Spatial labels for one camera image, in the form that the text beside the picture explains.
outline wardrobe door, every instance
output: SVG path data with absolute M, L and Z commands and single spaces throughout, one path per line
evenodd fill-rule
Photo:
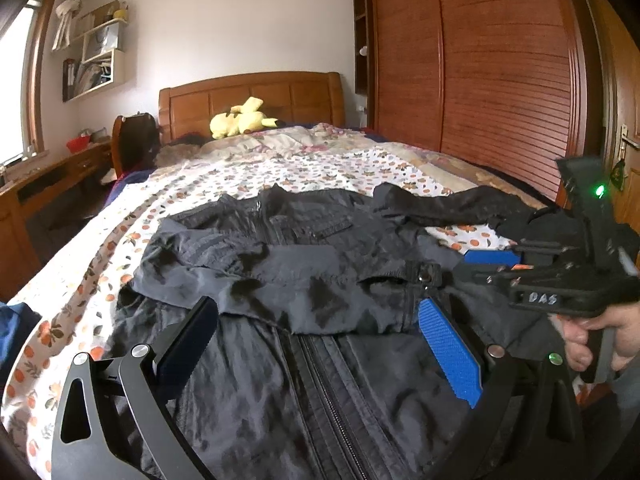
M 443 97 L 440 4 L 367 2 L 372 56 L 369 126 L 389 140 L 437 151 Z
M 602 124 L 597 45 L 584 0 L 440 1 L 442 151 L 555 199 L 556 158 L 597 152 Z M 591 35 L 578 10 L 586 12 Z

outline green tag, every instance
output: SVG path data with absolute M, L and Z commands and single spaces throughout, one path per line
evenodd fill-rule
M 618 191 L 622 191 L 625 187 L 625 161 L 619 160 L 618 163 L 611 170 L 611 183 L 616 187 Z

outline wooden desk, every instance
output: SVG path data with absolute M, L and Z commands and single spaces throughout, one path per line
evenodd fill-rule
M 108 142 L 82 152 L 35 161 L 35 170 L 0 188 L 0 301 L 11 299 L 41 269 L 26 220 L 111 162 Z

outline white curtain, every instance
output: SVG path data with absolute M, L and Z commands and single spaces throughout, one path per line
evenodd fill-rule
M 71 18 L 81 6 L 82 0 L 65 0 L 56 7 L 56 15 L 60 18 L 60 24 L 56 31 L 52 50 L 65 48 L 71 42 Z

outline black jacket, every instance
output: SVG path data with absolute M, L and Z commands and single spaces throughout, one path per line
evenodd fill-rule
M 171 409 L 216 478 L 424 478 L 468 405 L 415 326 L 425 264 L 447 271 L 461 258 L 423 227 L 526 209 L 485 187 L 223 196 L 162 221 L 118 298 L 111 353 L 152 342 L 210 296 L 218 330 Z M 485 344 L 562 352 L 545 316 L 510 309 L 490 287 L 449 280 L 440 300 Z

